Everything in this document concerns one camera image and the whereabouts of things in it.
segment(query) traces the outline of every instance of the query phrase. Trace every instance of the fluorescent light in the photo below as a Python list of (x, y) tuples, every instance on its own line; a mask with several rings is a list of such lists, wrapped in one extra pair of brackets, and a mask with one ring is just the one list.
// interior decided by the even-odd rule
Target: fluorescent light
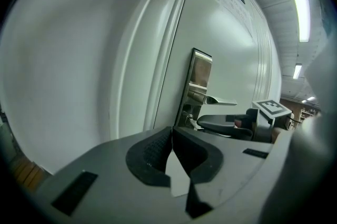
[(302, 64), (296, 64), (295, 65), (295, 72), (294, 72), (294, 76), (293, 76), (294, 79), (298, 79), (301, 69), (302, 69)]
[(309, 41), (310, 37), (310, 7), (309, 0), (295, 0), (299, 18), (300, 42)]

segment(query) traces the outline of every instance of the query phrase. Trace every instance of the metal handle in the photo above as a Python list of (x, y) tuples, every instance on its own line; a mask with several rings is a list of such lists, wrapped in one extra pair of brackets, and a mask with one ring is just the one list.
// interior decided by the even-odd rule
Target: metal handle
[(201, 92), (196, 92), (189, 90), (187, 94), (191, 99), (197, 101), (200, 104), (211, 104), (211, 105), (237, 105), (236, 100), (225, 100), (218, 97), (212, 97)]

